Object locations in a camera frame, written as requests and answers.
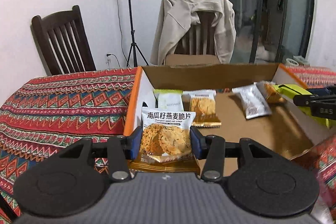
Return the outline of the white silver snack packet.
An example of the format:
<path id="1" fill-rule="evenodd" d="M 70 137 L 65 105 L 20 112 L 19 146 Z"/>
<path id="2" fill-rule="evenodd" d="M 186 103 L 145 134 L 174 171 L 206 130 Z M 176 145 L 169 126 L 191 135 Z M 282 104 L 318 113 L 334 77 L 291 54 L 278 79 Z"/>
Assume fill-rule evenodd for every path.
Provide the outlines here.
<path id="1" fill-rule="evenodd" d="M 240 98 L 246 120 L 272 114 L 272 110 L 256 84 L 233 88 L 232 93 Z"/>

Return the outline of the pumpkin seed oat crisp packet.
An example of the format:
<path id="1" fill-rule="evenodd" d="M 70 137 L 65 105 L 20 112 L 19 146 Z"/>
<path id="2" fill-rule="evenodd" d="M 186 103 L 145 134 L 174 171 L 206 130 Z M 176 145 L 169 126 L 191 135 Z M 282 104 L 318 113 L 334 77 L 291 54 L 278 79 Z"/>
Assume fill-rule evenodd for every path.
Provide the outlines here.
<path id="1" fill-rule="evenodd" d="M 178 161 L 191 155 L 193 111 L 142 108 L 141 160 L 149 164 Z"/>

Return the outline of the pale green packet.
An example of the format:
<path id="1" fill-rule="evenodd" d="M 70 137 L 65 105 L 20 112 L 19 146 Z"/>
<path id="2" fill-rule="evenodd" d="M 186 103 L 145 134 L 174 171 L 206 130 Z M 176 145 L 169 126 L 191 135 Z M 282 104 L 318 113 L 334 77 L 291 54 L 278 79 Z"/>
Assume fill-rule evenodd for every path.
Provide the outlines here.
<path id="1" fill-rule="evenodd" d="M 154 89 L 157 108 L 167 111 L 184 111 L 181 90 Z"/>

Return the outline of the green snack packet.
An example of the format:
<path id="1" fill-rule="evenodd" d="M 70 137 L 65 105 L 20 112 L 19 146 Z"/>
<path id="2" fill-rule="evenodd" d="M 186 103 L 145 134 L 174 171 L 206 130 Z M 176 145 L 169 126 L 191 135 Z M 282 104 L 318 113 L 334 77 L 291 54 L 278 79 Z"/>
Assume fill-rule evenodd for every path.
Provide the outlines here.
<path id="1" fill-rule="evenodd" d="M 311 101 L 315 101 L 318 97 L 325 98 L 334 95 L 329 88 L 304 89 L 295 84 L 272 85 L 272 87 L 277 94 L 280 94 L 282 97 L 289 100 L 304 114 L 313 118 L 317 123 L 328 129 L 335 127 L 335 120 L 317 115 L 317 112 L 314 113 L 311 110 Z"/>

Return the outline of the red cardboard box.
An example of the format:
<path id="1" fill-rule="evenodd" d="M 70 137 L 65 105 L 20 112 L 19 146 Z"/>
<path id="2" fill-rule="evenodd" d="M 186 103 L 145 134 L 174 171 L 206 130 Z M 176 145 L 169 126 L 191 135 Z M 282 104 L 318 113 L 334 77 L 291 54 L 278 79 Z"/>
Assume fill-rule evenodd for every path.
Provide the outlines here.
<path id="1" fill-rule="evenodd" d="M 200 67 L 140 67 L 136 71 L 127 109 L 124 134 L 141 123 L 141 107 L 155 105 L 154 89 L 217 91 L 218 128 L 204 128 L 227 141 L 251 138 L 283 157 L 309 168 L 335 168 L 335 129 L 318 124 L 294 104 L 272 105 L 272 114 L 246 119 L 235 87 L 259 81 L 296 84 L 304 89 L 335 84 L 335 73 L 324 68 L 286 67 L 282 64 L 222 64 Z"/>

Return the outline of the patterned red tablecloth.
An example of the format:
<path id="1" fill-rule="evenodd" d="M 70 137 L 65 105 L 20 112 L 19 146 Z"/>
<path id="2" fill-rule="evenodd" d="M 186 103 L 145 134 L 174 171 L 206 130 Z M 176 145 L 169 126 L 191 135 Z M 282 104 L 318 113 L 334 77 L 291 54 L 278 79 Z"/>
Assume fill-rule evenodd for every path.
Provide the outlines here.
<path id="1" fill-rule="evenodd" d="M 81 138 L 106 141 L 124 134 L 138 68 L 71 73 L 29 80 L 1 106 L 1 223 L 21 211 L 15 180 Z M 335 168 L 322 171 L 324 196 L 335 209 Z"/>

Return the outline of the dark wooden chair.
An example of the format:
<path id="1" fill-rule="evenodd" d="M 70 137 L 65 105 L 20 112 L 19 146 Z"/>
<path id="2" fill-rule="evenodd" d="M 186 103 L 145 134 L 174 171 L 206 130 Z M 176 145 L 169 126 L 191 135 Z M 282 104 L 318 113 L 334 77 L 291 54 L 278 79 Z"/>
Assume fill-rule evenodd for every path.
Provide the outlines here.
<path id="1" fill-rule="evenodd" d="M 52 75 L 95 71 L 80 7 L 31 20 L 33 34 Z"/>

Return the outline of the chair with beige jacket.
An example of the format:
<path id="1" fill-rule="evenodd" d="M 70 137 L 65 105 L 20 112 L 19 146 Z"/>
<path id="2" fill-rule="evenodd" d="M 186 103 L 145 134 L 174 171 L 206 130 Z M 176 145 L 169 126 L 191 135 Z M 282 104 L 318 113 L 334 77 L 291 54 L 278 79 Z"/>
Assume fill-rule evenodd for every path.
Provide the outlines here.
<path id="1" fill-rule="evenodd" d="M 213 54 L 232 58 L 236 40 L 234 6 L 229 0 L 162 0 L 150 62 L 162 65 L 171 54 Z"/>

